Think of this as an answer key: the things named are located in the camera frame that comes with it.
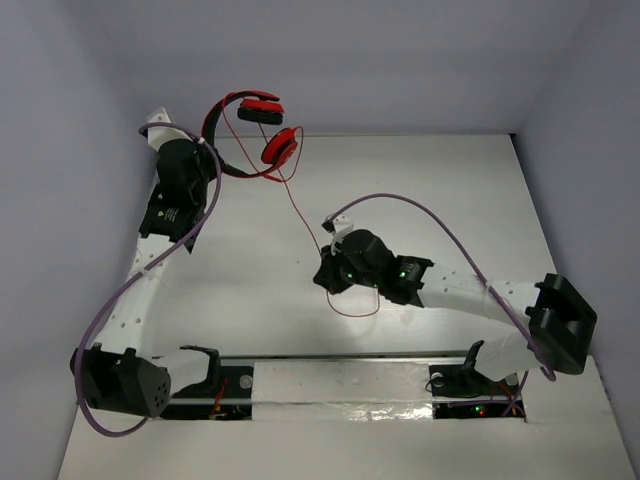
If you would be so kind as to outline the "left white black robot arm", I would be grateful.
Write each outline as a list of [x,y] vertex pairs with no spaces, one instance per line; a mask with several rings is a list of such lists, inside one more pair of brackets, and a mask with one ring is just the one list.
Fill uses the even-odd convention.
[[139,228],[125,283],[91,321],[70,360],[77,402],[98,429],[96,410],[161,416],[177,394],[215,392],[222,382],[217,350],[183,345],[156,355],[156,322],[168,300],[174,269],[195,246],[220,192],[222,164],[208,141],[175,138],[155,143],[158,181]]

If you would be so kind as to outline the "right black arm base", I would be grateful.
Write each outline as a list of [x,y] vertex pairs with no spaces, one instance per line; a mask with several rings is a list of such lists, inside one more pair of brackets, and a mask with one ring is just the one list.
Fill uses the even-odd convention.
[[517,374],[495,382],[475,372],[466,376],[458,364],[436,364],[429,367],[425,390],[432,396],[436,420],[526,418]]

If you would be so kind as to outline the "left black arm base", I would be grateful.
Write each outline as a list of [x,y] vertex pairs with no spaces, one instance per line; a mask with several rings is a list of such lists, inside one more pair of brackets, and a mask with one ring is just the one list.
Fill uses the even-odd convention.
[[243,421],[252,419],[252,365],[223,365],[216,387],[190,386],[177,393],[160,414],[164,420]]

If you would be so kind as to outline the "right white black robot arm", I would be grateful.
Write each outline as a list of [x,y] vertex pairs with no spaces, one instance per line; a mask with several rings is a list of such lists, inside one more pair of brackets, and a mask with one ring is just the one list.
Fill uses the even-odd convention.
[[483,393],[511,374],[540,368],[580,375],[597,314],[564,276],[539,282],[491,282],[429,259],[394,254],[368,230],[354,230],[322,248],[314,284],[329,294],[369,287],[397,305],[462,312],[516,331],[501,340],[476,340],[454,377]]

